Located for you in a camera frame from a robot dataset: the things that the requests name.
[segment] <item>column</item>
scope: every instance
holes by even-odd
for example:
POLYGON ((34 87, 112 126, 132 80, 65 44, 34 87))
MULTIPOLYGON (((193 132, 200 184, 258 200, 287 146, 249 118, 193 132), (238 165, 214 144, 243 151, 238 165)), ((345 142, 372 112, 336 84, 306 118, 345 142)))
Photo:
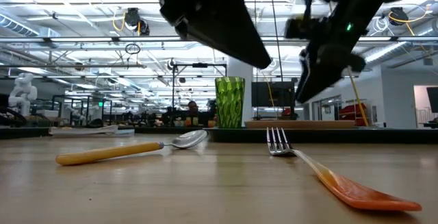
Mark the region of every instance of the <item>column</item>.
POLYGON ((245 79, 244 107, 242 110, 242 126, 245 126, 245 121, 251 121, 253 119, 253 104, 251 98, 253 66, 229 57, 227 71, 229 77, 243 77, 245 79))

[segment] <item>humanoid robot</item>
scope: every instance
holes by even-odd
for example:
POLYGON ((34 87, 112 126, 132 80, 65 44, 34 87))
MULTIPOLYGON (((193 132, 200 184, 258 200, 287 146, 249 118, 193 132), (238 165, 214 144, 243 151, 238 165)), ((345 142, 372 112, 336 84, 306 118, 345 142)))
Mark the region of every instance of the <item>humanoid robot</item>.
POLYGON ((29 116, 30 102, 35 101, 38 91, 35 86, 32 86, 32 79, 34 75, 31 73, 21 73, 18 78, 15 79, 14 90, 9 95, 9 106, 15 108, 20 106, 20 114, 23 116, 29 116))

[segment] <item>fork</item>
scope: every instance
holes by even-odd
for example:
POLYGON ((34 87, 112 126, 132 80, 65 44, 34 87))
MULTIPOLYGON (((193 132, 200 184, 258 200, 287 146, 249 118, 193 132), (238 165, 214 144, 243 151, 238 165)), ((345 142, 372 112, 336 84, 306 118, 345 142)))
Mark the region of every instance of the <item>fork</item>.
POLYGON ((281 133, 278 127, 275 129, 279 142, 276 141, 274 128, 271 127, 270 130, 272 132, 272 140, 269 135, 269 127, 266 128, 266 138, 271 155, 287 157, 298 156, 315 171, 321 182, 339 200, 349 206, 362 210, 420 211, 422 209, 421 205, 416 202, 407 201, 373 190, 332 172, 332 170, 321 165, 302 151, 293 149, 286 139, 283 128, 281 128, 281 133))

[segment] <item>cutting board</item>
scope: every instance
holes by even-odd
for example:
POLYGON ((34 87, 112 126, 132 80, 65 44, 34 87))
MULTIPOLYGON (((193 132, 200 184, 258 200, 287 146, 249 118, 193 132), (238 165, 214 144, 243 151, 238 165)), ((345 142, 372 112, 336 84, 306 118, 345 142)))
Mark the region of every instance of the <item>cutting board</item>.
POLYGON ((266 129, 278 127, 283 129, 352 129, 355 121, 246 121, 248 129, 266 129))

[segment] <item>desk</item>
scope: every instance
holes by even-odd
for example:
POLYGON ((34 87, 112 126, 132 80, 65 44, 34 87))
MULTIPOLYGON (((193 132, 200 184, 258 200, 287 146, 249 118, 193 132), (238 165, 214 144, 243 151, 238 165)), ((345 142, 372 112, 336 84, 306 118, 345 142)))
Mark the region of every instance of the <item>desk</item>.
POLYGON ((438 145, 299 144, 337 173, 417 201, 422 212, 354 210, 298 158, 264 144, 203 143, 61 167, 59 153, 171 135, 0 142, 0 223, 436 223, 438 145))

